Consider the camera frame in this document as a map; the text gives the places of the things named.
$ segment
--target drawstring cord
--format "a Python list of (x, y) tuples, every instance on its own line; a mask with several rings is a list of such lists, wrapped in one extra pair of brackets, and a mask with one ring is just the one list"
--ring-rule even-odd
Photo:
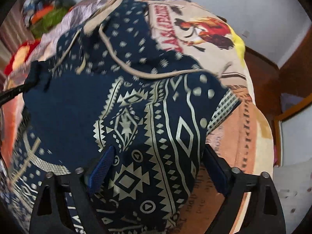
[(55, 64), (54, 68), (51, 69), (51, 72), (54, 74), (55, 70), (57, 69), (58, 66), (61, 65), (61, 63), (64, 61), (66, 55), (68, 55), (71, 47), (73, 46), (75, 40), (77, 39), (78, 35), (81, 32), (81, 28), (76, 32), (76, 34), (74, 35), (70, 45), (68, 46), (68, 48), (66, 49), (66, 51), (63, 53), (62, 57), (57, 61), (57, 63)]
[(122, 60), (120, 60), (114, 53), (113, 47), (110, 43), (110, 40), (108, 37), (105, 35), (103, 32), (103, 25), (100, 26), (99, 28), (99, 35), (104, 42), (108, 52), (110, 53), (110, 56), (113, 58), (113, 60), (120, 65), (120, 67), (126, 71), (127, 73), (137, 76), (139, 78), (145, 78), (145, 79), (163, 79), (163, 78), (168, 78), (168, 77), (173, 77), (181, 74), (186, 74), (186, 73), (192, 73), (192, 72), (200, 72), (204, 71), (207, 72), (205, 69), (187, 69), (187, 70), (180, 70), (180, 71), (173, 71), (173, 72), (168, 72), (168, 73), (162, 73), (162, 74), (150, 74), (150, 73), (145, 73), (136, 69), (133, 69), (129, 67), (126, 63), (124, 63)]

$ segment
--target black mount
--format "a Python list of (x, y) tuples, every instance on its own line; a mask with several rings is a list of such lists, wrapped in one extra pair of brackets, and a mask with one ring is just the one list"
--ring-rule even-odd
[[(205, 234), (229, 234), (237, 217), (244, 193), (251, 192), (239, 234), (285, 234), (285, 220), (270, 175), (245, 174), (230, 166), (206, 145), (202, 160), (218, 192), (225, 200)], [(38, 192), (30, 222), (30, 234), (74, 234), (65, 192), (71, 192), (82, 226), (87, 234), (108, 233), (91, 207), (82, 168), (77, 173), (55, 176), (47, 173)]]

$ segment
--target diamond pattern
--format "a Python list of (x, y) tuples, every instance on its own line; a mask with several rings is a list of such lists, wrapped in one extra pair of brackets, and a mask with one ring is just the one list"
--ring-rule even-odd
[[(177, 125), (178, 129), (177, 129), (177, 135), (176, 135), (176, 140), (177, 142), (180, 144), (180, 146), (182, 147), (182, 149), (184, 149), (185, 153), (187, 154), (188, 157), (190, 157), (191, 154), (191, 150), (193, 147), (193, 138), (194, 138), (194, 134), (192, 132), (192, 130), (190, 129), (190, 127), (188, 126), (188, 124), (185, 122), (185, 120), (180, 116), (179, 118), (179, 122)], [(185, 139), (182, 140), (180, 138), (182, 129), (184, 131), (186, 131), (189, 134), (189, 139), (188, 139), (188, 146), (185, 145)]]
[(162, 129), (159, 129), (156, 131), (157, 134), (162, 134), (164, 131)]
[(129, 188), (133, 184), (134, 181), (135, 181), (134, 179), (130, 178), (127, 175), (124, 175), (120, 179), (119, 183), (122, 184), (124, 187)]
[(161, 139), (159, 140), (159, 142), (162, 143), (162, 144), (164, 144), (166, 141), (167, 141), (167, 140), (166, 140), (165, 138), (161, 138)]

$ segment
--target geometric print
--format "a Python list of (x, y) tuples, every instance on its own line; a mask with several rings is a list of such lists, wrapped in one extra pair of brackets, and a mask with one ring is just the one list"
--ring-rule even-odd
[[(146, 9), (144, 2), (122, 0), (102, 21), (101, 30), (114, 55), (148, 74), (192, 69), (196, 61), (191, 56), (161, 50), (150, 38)], [(202, 70), (158, 80), (134, 77), (112, 59), (99, 30), (96, 26), (85, 33), (84, 25), (77, 26), (58, 41), (61, 51), (57, 48), (55, 57), (41, 62), (40, 84), (23, 94), (36, 136), (24, 137), (32, 147), (26, 143), (22, 152), (34, 152), (29, 163), (41, 163), (44, 175), (52, 167), (73, 172), (107, 146), (114, 146), (114, 164), (100, 191), (91, 198), (98, 218), (115, 234), (162, 232), (175, 226), (179, 210), (193, 190), (206, 133), (217, 127), (239, 100)], [(73, 41), (75, 33), (79, 41)], [(66, 42), (73, 43), (70, 55), (51, 76), (49, 68), (63, 55)], [(53, 133), (45, 131), (46, 127)], [(20, 170), (18, 167), (15, 172), (21, 174)], [(25, 181), (19, 175), (16, 181), (19, 187), (27, 187), (23, 193), (30, 199), (36, 196), (30, 190), (35, 191), (29, 177)]]
[(9, 173), (9, 209), (25, 232), (29, 229), (32, 208), (45, 174), (49, 171), (57, 175), (69, 173), (60, 162), (53, 163), (50, 159), (53, 153), (44, 147), (44, 143), (35, 134), (31, 127), (21, 134), (21, 141), (13, 150), (12, 169)]

